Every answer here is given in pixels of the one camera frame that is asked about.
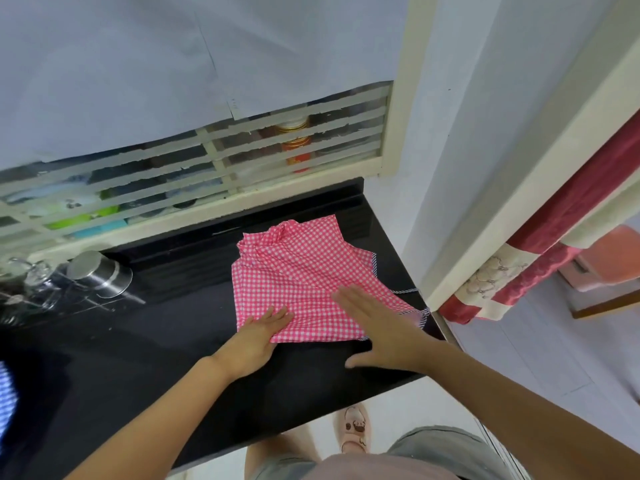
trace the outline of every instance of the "forearm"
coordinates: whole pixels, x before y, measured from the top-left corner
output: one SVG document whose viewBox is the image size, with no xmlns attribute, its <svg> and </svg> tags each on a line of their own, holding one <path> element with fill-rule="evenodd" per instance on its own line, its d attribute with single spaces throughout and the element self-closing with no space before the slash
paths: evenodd
<svg viewBox="0 0 640 480">
<path fill-rule="evenodd" d="M 84 460 L 67 480 L 164 479 L 229 382 L 214 358 L 199 360 L 160 399 Z"/>
<path fill-rule="evenodd" d="M 629 477 L 640 455 L 456 347 L 426 344 L 420 371 L 464 404 L 537 478 Z"/>
</svg>

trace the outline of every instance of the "pink stool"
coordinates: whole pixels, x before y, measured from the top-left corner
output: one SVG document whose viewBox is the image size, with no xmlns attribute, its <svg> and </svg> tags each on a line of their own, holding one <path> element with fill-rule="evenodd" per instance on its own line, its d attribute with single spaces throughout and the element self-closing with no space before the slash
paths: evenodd
<svg viewBox="0 0 640 480">
<path fill-rule="evenodd" d="M 618 226 L 558 271 L 578 291 L 640 278 L 640 234 Z"/>
</svg>

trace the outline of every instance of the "metal cylinder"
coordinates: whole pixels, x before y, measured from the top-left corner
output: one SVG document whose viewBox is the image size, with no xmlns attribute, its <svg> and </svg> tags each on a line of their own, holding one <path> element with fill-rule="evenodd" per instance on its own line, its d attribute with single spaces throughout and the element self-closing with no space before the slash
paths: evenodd
<svg viewBox="0 0 640 480">
<path fill-rule="evenodd" d="M 133 272 L 98 251 L 85 251 L 71 260 L 67 277 L 101 298 L 114 298 L 131 284 Z"/>
</svg>

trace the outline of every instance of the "black countertop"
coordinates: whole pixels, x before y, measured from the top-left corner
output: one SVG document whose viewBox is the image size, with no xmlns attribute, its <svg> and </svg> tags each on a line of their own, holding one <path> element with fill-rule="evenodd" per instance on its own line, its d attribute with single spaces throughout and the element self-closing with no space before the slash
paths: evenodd
<svg viewBox="0 0 640 480">
<path fill-rule="evenodd" d="M 110 250 L 134 270 L 131 292 L 103 307 L 68 306 L 1 331 L 19 411 L 0 472 L 59 480 L 236 330 L 230 265 L 243 232 L 335 214 L 346 241 L 378 254 L 390 289 L 413 288 L 366 199 L 362 180 L 329 187 Z M 422 309 L 418 293 L 401 296 Z M 425 331 L 443 339 L 429 318 Z M 417 376 L 344 368 L 368 342 L 281 344 L 269 363 L 220 396 L 176 460 L 183 469 L 398 387 Z"/>
</svg>

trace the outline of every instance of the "curtain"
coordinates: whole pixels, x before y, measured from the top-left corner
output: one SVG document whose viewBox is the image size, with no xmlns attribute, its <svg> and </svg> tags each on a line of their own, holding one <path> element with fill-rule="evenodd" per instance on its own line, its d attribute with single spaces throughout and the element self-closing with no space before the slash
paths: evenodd
<svg viewBox="0 0 640 480">
<path fill-rule="evenodd" d="M 640 210 L 636 112 L 438 310 L 500 320 L 533 286 Z"/>
</svg>

